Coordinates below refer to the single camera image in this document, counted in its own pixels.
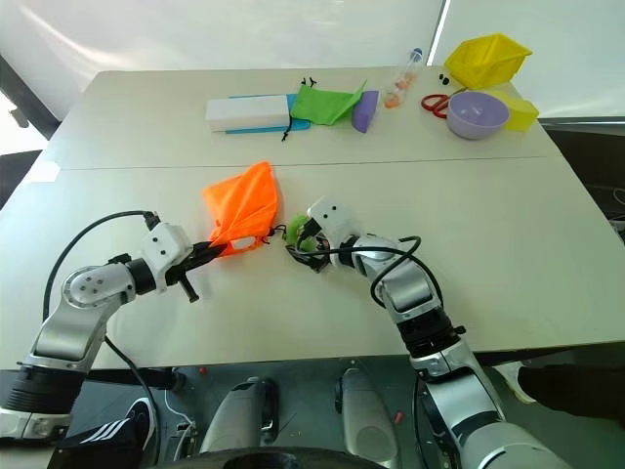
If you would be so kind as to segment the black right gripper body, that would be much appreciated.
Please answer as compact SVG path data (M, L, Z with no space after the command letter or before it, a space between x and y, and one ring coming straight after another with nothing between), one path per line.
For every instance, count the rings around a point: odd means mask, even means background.
M323 236L298 241L295 245L311 257L311 265L306 267L315 273L320 273L330 265L330 255L327 253L329 243Z

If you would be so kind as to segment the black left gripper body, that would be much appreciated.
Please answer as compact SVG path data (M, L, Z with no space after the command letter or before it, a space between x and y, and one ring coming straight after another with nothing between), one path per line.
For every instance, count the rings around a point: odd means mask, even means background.
M165 281L167 286L173 286L178 284L183 292L186 294L190 303L194 303L199 299L199 295L195 292L193 286L188 280L187 272L197 269L206 264L195 264L194 258L194 246L190 253L179 264L169 268L165 274Z

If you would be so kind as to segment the white and green tube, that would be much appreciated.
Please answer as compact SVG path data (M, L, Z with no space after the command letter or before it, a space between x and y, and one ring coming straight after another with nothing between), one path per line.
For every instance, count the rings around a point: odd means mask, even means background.
M287 245L295 245L297 243L300 231L308 220L309 217L306 214L300 213L287 222L283 237Z

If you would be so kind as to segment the orange drawstring pouch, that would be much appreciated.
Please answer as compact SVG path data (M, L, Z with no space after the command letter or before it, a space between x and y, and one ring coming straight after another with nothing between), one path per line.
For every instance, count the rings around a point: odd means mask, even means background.
M208 240L225 248L220 257L265 244L279 207L278 187L268 161L204 188L202 199L214 224Z

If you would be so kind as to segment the blue flat tray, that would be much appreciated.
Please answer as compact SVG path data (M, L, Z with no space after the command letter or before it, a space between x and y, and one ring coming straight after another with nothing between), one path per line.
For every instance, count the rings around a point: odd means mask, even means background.
M261 96L274 96L274 95L240 95L240 96L229 96L229 99L241 99L241 98L257 98ZM286 99L289 111L292 109L293 105L296 102L296 94L290 93L283 95ZM290 127L287 126L273 126L273 127L257 127L257 128L239 128L239 129L228 129L223 132L230 135L240 135L240 134L257 134L257 133L272 133L272 132L281 132L285 133L287 131L304 131L311 128L311 122L305 119L296 119L291 118Z

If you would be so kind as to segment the white rectangular box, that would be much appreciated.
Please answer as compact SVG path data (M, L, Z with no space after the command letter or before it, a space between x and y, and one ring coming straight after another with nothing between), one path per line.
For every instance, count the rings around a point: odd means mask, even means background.
M209 100L205 121L212 132L286 128L290 122L285 95Z

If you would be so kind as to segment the silver robot right leg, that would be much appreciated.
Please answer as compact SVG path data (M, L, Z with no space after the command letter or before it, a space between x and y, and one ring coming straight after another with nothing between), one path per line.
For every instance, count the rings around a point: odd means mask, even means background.
M335 386L347 452L386 469L400 469L396 432L372 381L360 368L347 368Z

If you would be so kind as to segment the black shoe with white stripes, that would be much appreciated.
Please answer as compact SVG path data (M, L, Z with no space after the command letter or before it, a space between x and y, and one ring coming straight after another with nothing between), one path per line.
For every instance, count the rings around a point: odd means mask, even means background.
M124 417L60 441L47 469L139 469L155 423L148 398L137 399Z

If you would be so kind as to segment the purple bowl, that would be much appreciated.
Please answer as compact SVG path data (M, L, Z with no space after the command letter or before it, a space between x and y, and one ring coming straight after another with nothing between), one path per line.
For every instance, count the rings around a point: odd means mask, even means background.
M456 136L478 141L501 131L509 118L508 107L499 99L483 92L464 91L448 101L446 125Z

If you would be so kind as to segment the dark rounded robot waist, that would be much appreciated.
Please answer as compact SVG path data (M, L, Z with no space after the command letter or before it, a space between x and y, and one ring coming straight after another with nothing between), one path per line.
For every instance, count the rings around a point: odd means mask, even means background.
M240 448L205 452L158 469L346 469L350 460L322 448Z

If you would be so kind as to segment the black stand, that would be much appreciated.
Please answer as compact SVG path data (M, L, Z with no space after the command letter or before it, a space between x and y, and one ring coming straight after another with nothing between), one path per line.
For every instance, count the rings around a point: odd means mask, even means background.
M27 86L0 55L0 91L22 112L24 117L46 138L50 139L61 122Z

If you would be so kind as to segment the small yellow plastic bin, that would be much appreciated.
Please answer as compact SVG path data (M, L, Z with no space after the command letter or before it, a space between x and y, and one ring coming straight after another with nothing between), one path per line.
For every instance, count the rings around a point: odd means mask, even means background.
M539 111L531 101L499 90L485 90L485 93L498 99L508 108L510 117L504 126L506 130L525 132L538 117Z

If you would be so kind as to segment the dark side furniture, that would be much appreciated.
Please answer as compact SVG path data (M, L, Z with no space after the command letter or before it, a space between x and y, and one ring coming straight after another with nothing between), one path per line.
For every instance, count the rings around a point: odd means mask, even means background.
M541 125L625 244L625 122Z

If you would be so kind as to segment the green drawstring pouch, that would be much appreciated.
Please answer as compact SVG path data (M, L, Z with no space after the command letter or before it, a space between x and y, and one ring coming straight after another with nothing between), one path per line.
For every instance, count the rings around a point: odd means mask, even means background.
M311 124L332 126L350 113L362 98L367 81L364 80L353 92L337 92L302 85L295 94L292 104L287 104L289 124L283 132L285 141L292 129L294 119L306 120Z

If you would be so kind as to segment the red handled scissors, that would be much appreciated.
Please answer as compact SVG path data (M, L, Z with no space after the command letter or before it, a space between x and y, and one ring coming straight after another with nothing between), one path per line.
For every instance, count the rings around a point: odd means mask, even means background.
M459 90L447 95L447 94L431 94L425 96L421 100L421 108L430 112L433 116L446 119L447 118L447 109L450 102L450 99L457 94L463 93L467 91L466 87L460 88Z

